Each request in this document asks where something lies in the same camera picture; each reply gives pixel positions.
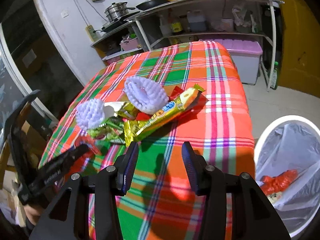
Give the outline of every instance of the tile floor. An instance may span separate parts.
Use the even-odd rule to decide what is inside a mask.
[[[284,87],[267,92],[263,75],[254,86],[244,84],[243,87],[254,138],[259,138],[271,122],[289,114],[303,116],[320,127],[320,98]]]

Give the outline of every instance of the plaid tablecloth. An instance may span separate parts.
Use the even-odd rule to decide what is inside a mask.
[[[191,191],[181,157],[181,146],[193,149],[223,172],[254,176],[252,125],[237,70],[226,49],[215,42],[192,42],[128,57],[101,70],[69,107],[59,122],[40,166],[72,146],[84,135],[75,121],[77,104],[90,98],[127,100],[124,81],[130,76],[153,79],[170,94],[198,83],[206,91],[195,111],[183,120],[165,125],[144,139],[131,189],[117,199],[126,240],[197,239],[204,198]],[[84,163],[79,170],[96,173],[111,165],[125,146],[112,146],[105,156]],[[94,195],[90,200],[90,236],[95,239]],[[227,236],[230,221],[227,219]]]

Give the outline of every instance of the clear plastic bag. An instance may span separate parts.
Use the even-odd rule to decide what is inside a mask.
[[[320,143],[305,127],[286,124],[269,134],[256,165],[256,180],[297,170],[298,177],[273,206],[288,231],[310,217],[320,201]]]

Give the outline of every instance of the silver screw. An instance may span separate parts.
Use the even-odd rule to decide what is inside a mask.
[[[207,171],[214,171],[214,166],[212,166],[212,165],[207,165],[207,166],[205,167],[205,169],[206,169]]]
[[[243,172],[241,173],[241,177],[244,178],[244,179],[249,179],[250,178],[250,175],[246,172]]]
[[[116,169],[116,167],[113,166],[113,165],[108,166],[108,167],[106,168],[106,170],[107,170],[108,172],[112,172],[112,171],[114,171],[115,169]]]
[[[80,174],[79,173],[74,173],[71,175],[71,179],[76,180],[80,178]]]

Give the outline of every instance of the yellow bottle label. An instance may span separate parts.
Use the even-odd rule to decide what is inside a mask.
[[[180,22],[172,23],[171,27],[174,33],[181,32],[183,30]]]

